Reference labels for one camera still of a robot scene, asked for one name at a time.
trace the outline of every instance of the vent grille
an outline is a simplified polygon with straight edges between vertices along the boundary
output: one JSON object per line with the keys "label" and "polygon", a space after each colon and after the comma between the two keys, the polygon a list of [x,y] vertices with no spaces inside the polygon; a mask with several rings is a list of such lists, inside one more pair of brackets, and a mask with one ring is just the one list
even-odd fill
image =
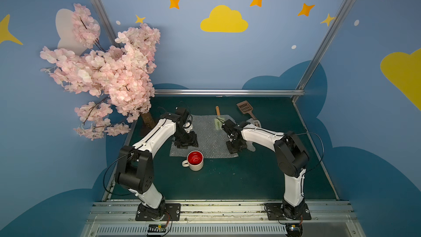
{"label": "vent grille", "polygon": [[[266,235],[286,234],[282,224],[192,224],[174,225],[168,235],[207,235],[207,234],[243,234],[243,235]],[[96,232],[96,236],[139,236],[146,235],[145,226],[130,226],[124,224],[102,224]]]}

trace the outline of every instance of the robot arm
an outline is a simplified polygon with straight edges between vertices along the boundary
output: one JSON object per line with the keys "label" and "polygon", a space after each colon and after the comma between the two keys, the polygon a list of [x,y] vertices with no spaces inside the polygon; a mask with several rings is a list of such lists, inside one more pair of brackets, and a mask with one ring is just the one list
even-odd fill
{"label": "robot arm", "polygon": [[165,211],[165,198],[153,184],[153,158],[172,135],[178,147],[198,146],[197,135],[191,131],[192,123],[188,118],[185,108],[178,108],[176,113],[165,113],[143,139],[120,150],[119,157],[122,158],[117,163],[115,182],[134,193],[153,219],[161,218]]}
{"label": "robot arm", "polygon": [[246,148],[246,141],[275,152],[278,166],[285,174],[283,214],[290,219],[299,218],[304,210],[303,183],[309,154],[298,136],[293,132],[276,133],[248,122],[235,124],[231,120],[225,121],[222,129],[228,135],[227,148],[231,154]]}

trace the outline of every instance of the mug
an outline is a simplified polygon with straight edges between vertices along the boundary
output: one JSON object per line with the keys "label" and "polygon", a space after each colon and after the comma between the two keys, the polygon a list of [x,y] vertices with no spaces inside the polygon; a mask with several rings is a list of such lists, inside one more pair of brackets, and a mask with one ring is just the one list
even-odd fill
{"label": "mug", "polygon": [[192,151],[187,155],[187,160],[182,162],[183,167],[190,167],[192,171],[199,171],[203,167],[203,154]]}

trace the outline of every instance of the brown plastic scoop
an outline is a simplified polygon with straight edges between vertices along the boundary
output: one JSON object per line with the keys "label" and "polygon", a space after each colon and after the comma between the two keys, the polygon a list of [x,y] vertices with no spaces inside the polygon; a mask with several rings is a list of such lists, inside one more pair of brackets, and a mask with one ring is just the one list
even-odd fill
{"label": "brown plastic scoop", "polygon": [[243,114],[250,114],[251,118],[253,118],[254,120],[254,125],[257,127],[261,127],[260,125],[260,121],[257,120],[256,116],[254,116],[254,114],[252,113],[253,111],[253,107],[251,106],[251,104],[247,101],[241,102],[241,103],[237,103],[238,109],[243,113]]}

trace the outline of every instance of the tree trunk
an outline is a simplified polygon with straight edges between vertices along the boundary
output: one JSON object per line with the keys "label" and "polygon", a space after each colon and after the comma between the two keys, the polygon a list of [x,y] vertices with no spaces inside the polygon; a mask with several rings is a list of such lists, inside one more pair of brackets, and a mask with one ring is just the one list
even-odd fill
{"label": "tree trunk", "polygon": [[140,116],[142,117],[142,119],[143,119],[143,123],[145,124],[145,126],[148,128],[148,129],[150,129],[150,130],[152,130],[154,127],[155,127],[155,121],[154,121],[154,119],[152,118],[152,115],[151,115],[151,113],[150,112],[147,112],[147,113],[141,113],[140,114]]}

